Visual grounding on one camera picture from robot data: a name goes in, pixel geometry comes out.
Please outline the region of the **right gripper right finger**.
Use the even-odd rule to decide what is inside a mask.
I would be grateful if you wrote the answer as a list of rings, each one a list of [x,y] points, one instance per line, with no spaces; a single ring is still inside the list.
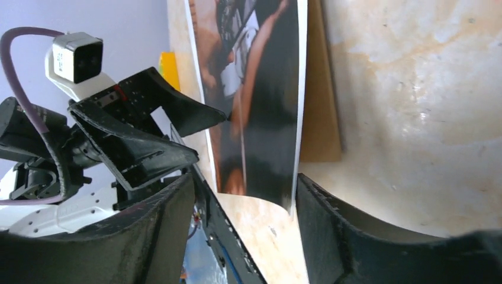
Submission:
[[[379,220],[298,175],[311,283],[500,283],[501,231],[435,237]]]

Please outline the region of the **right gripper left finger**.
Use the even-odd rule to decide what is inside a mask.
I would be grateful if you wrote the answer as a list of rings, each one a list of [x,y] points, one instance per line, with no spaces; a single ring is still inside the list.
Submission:
[[[182,175],[75,233],[1,233],[2,283],[178,283],[195,186]]]

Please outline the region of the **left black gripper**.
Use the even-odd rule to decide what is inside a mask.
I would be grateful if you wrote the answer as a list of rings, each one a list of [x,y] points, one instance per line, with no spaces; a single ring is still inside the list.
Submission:
[[[69,114],[115,177],[114,209],[158,193],[167,185],[165,176],[198,161],[195,150],[164,135],[152,117],[158,108],[181,137],[227,120],[222,111],[177,91],[154,67],[69,104]]]

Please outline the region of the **glossy printed photo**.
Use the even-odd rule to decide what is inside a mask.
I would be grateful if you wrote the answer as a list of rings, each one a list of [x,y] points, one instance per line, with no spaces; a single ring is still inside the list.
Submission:
[[[290,210],[297,184],[306,1],[188,1],[215,188]]]

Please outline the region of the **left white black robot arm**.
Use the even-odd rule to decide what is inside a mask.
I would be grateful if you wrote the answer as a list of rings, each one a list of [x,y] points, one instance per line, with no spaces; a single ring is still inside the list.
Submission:
[[[69,172],[69,197],[50,205],[1,206],[1,230],[42,237],[111,217],[165,188],[198,153],[182,138],[226,120],[223,112],[177,91],[154,68],[106,83],[69,102],[75,120],[36,107]]]

